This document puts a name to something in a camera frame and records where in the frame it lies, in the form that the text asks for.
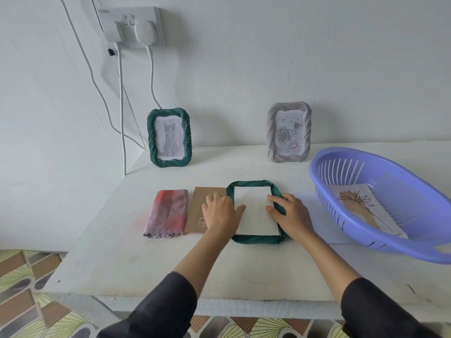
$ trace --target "folded towel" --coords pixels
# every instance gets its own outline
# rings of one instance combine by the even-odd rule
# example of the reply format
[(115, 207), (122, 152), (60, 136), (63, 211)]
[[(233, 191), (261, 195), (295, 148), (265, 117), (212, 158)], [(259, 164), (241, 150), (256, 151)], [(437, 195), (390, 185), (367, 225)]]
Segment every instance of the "folded towel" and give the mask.
[(188, 190), (161, 190), (153, 201), (144, 236), (161, 238), (184, 234)]

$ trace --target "wall socket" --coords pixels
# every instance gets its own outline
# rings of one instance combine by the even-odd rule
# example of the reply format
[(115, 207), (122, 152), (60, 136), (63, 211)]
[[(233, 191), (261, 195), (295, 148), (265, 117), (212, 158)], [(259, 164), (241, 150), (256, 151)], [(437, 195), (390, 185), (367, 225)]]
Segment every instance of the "wall socket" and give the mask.
[(136, 41), (135, 21), (149, 20), (155, 27), (157, 42), (152, 46), (164, 47), (163, 26), (161, 25), (160, 9), (157, 7), (132, 7), (132, 8), (102, 8), (98, 9), (100, 23), (105, 32), (109, 28), (117, 31), (116, 22), (121, 25), (124, 41), (121, 43), (125, 49), (145, 49)]

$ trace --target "white power cable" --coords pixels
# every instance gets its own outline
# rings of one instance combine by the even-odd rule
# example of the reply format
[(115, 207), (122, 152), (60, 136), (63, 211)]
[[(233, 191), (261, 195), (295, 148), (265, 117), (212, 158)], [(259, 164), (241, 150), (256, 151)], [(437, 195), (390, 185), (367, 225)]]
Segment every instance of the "white power cable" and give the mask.
[(161, 109), (161, 105), (159, 104), (159, 102), (156, 100), (155, 95), (153, 93), (153, 52), (152, 52), (152, 47), (150, 45), (146, 45), (146, 49), (147, 49), (147, 54), (150, 57), (150, 62), (151, 62), (151, 69), (150, 69), (150, 92), (152, 93), (152, 97), (153, 100), (155, 101), (156, 105), (158, 105), (158, 107)]
[[(106, 101), (105, 101), (105, 98), (103, 97), (102, 92), (100, 91), (100, 89), (99, 89), (99, 87), (98, 87), (96, 81), (94, 80), (93, 68), (91, 67), (91, 64), (89, 63), (89, 60), (87, 59), (86, 53), (85, 53), (85, 51), (84, 51), (84, 49), (83, 49), (83, 46), (82, 46), (82, 44), (81, 44), (81, 42), (80, 42), (80, 39), (78, 38), (77, 31), (75, 30), (74, 24), (72, 23), (72, 20), (71, 20), (71, 18), (70, 18), (69, 11), (67, 10), (67, 7), (66, 7), (66, 3), (64, 2), (64, 0), (60, 0), (60, 1), (61, 1), (62, 5), (63, 5), (64, 11), (65, 11), (65, 13), (66, 13), (66, 17), (67, 17), (67, 20), (69, 21), (69, 24), (70, 24), (70, 27), (71, 27), (71, 29), (72, 29), (72, 32), (74, 33), (74, 36), (75, 36), (75, 38), (76, 38), (76, 40), (77, 40), (78, 46), (80, 47), (80, 50), (82, 51), (83, 57), (84, 57), (84, 59), (85, 59), (85, 61), (86, 61), (86, 64), (87, 64), (88, 67), (89, 67), (89, 73), (91, 74), (91, 81), (93, 82), (94, 86), (95, 86), (96, 89), (97, 89), (97, 92), (99, 93), (100, 97), (102, 98), (103, 104), (104, 104), (104, 106), (105, 106), (106, 113), (107, 113), (107, 115), (108, 115), (108, 120), (110, 121), (110, 126), (111, 126), (111, 128), (113, 128), (117, 133), (120, 133), (120, 134), (122, 135), (124, 131), (122, 130), (122, 132), (121, 132), (121, 131), (117, 130), (117, 129), (115, 128), (115, 126), (113, 125), (113, 122), (111, 121), (110, 110), (108, 109), (108, 105), (106, 104)], [(136, 144), (137, 144), (139, 147), (141, 147), (142, 149), (144, 149), (144, 150), (146, 149), (145, 144), (144, 144), (144, 140), (143, 140), (143, 146), (142, 146), (139, 142), (137, 142), (135, 139), (133, 139), (132, 137), (128, 136), (127, 134), (124, 134), (124, 136), (127, 137), (127, 138), (129, 138), (130, 140), (132, 140), (134, 143), (136, 143)]]
[(125, 153), (124, 140), (124, 85), (122, 81), (122, 53), (120, 43), (114, 43), (117, 50), (117, 60), (119, 62), (119, 89), (120, 89), (120, 103), (121, 103), (121, 139), (122, 139), (122, 156), (124, 159), (124, 176), (127, 175), (127, 155)]

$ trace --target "gray cat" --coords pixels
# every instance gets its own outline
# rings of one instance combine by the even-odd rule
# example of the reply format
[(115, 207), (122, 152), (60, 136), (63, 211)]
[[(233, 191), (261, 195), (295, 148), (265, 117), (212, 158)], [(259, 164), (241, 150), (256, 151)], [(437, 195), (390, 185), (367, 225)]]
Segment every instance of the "gray cat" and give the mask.
[(166, 124), (165, 123), (165, 133), (166, 141), (163, 146), (163, 154), (165, 156), (176, 156), (177, 155), (177, 142), (175, 139), (175, 123)]

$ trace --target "plastic basket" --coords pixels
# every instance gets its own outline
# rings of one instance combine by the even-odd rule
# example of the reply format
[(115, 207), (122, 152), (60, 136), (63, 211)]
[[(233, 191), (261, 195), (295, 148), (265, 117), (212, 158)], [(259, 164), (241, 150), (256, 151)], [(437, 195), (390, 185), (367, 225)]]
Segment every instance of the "plastic basket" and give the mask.
[[(334, 221), (364, 246), (451, 264), (451, 254), (434, 247), (451, 242), (451, 200), (401, 165), (381, 156), (345, 147), (324, 148), (309, 167), (316, 193)], [(409, 239), (365, 223), (341, 203), (328, 185), (368, 184)]]

